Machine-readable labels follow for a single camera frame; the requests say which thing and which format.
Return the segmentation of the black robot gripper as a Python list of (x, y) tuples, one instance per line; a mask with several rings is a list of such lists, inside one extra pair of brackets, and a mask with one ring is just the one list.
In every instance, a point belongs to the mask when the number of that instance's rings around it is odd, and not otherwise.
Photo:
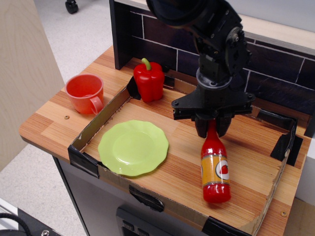
[(231, 86), (233, 77), (228, 76), (222, 82), (203, 73), (197, 73), (196, 89), (174, 101), (171, 105), (175, 120), (195, 119), (199, 137), (206, 138), (209, 119), (216, 118), (216, 131), (224, 136), (234, 115), (252, 112), (255, 95)]

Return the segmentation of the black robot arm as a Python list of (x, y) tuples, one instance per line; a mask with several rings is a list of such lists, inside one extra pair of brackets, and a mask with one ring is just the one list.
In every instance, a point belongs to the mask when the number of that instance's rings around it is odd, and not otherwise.
[(197, 87), (172, 102), (174, 119), (191, 119), (202, 138), (215, 120), (224, 136), (235, 115), (252, 112), (255, 99), (245, 92), (244, 68), (252, 54), (241, 18), (224, 0), (149, 0), (147, 6), (164, 24), (189, 31), (199, 54)]

